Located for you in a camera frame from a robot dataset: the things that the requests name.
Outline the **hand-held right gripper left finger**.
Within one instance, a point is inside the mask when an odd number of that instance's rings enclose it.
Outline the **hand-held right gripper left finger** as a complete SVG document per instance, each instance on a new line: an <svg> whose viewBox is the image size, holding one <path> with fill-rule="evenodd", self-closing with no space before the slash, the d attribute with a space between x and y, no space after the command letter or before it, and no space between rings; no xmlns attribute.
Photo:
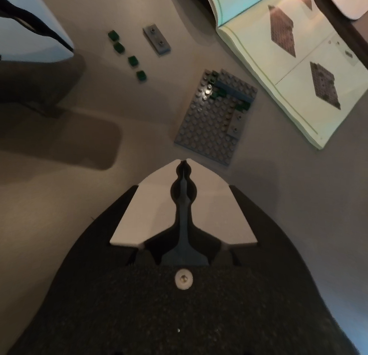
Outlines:
<svg viewBox="0 0 368 355"><path fill-rule="evenodd" d="M172 227L176 220L176 204L171 188L178 179L180 159L154 171L144 178L120 220L110 244L140 248L143 244Z"/></svg>

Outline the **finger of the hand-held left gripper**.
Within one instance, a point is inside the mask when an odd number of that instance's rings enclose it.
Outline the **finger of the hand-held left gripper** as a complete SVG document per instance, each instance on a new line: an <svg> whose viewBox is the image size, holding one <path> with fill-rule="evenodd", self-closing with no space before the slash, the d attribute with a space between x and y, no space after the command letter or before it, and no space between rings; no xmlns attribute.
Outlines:
<svg viewBox="0 0 368 355"><path fill-rule="evenodd" d="M50 37L69 51L74 45L43 0L1 0L1 16L11 18L40 36Z"/></svg>
<svg viewBox="0 0 368 355"><path fill-rule="evenodd" d="M2 61L55 63L72 58L74 51L50 37L31 32L11 18L0 16L0 54Z"/></svg>

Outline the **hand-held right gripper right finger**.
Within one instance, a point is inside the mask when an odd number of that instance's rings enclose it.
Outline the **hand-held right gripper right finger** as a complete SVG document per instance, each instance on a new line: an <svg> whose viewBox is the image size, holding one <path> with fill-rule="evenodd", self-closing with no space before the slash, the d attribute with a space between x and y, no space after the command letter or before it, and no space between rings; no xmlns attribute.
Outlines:
<svg viewBox="0 0 368 355"><path fill-rule="evenodd" d="M256 245L255 237L229 184L217 173L187 159L187 192L194 227L226 247Z"/></svg>

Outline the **instruction booklet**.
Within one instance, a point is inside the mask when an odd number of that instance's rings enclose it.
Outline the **instruction booklet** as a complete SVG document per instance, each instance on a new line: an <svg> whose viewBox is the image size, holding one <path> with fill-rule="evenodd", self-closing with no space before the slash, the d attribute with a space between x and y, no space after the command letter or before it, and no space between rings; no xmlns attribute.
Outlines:
<svg viewBox="0 0 368 355"><path fill-rule="evenodd" d="M367 41L331 0L208 0L216 31L321 150L367 92Z"/></svg>

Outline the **grey studded building baseplate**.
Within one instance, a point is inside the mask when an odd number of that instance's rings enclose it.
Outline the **grey studded building baseplate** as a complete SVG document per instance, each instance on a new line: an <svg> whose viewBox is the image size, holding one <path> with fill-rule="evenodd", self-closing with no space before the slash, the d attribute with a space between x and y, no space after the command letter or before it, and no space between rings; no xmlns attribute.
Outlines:
<svg viewBox="0 0 368 355"><path fill-rule="evenodd" d="M205 70L174 142L228 166L258 89L222 69Z"/></svg>

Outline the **grey two-hole building plate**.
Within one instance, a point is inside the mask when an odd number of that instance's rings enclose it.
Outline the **grey two-hole building plate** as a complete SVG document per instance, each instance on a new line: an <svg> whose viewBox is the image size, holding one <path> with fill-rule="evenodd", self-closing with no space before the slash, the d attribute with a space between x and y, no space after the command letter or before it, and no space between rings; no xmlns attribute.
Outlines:
<svg viewBox="0 0 368 355"><path fill-rule="evenodd" d="M143 32L158 55L171 52L171 46L156 24L143 27Z"/></svg>

